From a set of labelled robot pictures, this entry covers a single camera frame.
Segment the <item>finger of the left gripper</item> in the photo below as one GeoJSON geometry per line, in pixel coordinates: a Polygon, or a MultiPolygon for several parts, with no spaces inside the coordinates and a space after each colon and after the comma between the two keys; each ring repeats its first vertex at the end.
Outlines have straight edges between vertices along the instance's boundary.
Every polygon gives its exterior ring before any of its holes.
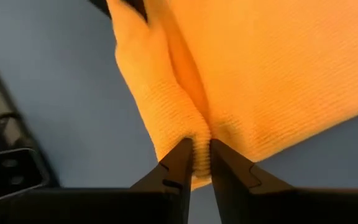
{"type": "Polygon", "coordinates": [[[145,10],[144,0],[123,0],[126,4],[130,5],[135,11],[137,11],[145,22],[148,21],[147,13],[145,10]]]}
{"type": "Polygon", "coordinates": [[[105,16],[111,17],[106,0],[88,0],[95,8],[105,16]]]}

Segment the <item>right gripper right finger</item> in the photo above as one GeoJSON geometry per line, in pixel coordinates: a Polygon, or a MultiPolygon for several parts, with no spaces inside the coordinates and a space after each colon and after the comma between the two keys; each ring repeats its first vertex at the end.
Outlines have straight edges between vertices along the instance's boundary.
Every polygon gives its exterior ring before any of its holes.
{"type": "Polygon", "coordinates": [[[294,187],[223,142],[210,142],[222,224],[358,224],[358,189],[294,187]]]}

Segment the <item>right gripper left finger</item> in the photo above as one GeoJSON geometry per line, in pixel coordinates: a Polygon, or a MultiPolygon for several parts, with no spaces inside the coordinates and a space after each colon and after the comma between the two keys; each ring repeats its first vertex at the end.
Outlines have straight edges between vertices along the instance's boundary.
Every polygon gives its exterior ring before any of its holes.
{"type": "Polygon", "coordinates": [[[129,188],[33,190],[11,203],[11,221],[24,224],[186,224],[193,162],[181,140],[129,188]]]}

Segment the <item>yellow microfibre towel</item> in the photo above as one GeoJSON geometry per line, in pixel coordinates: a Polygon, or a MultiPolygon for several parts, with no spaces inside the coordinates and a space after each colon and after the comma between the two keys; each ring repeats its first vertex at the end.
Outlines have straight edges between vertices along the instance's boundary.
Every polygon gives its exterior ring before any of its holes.
{"type": "Polygon", "coordinates": [[[162,160],[193,140],[262,161],[358,116],[358,0],[106,0],[116,62],[162,160]]]}

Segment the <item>blue-grey table mat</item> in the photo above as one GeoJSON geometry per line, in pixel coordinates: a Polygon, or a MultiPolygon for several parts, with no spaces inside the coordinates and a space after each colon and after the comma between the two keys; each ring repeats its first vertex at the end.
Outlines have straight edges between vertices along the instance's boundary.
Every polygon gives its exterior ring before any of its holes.
{"type": "MultiPolygon", "coordinates": [[[[0,77],[67,187],[126,186],[156,163],[87,0],[0,0],[0,77]]],[[[358,188],[358,117],[261,163],[297,186],[358,188]]]]}

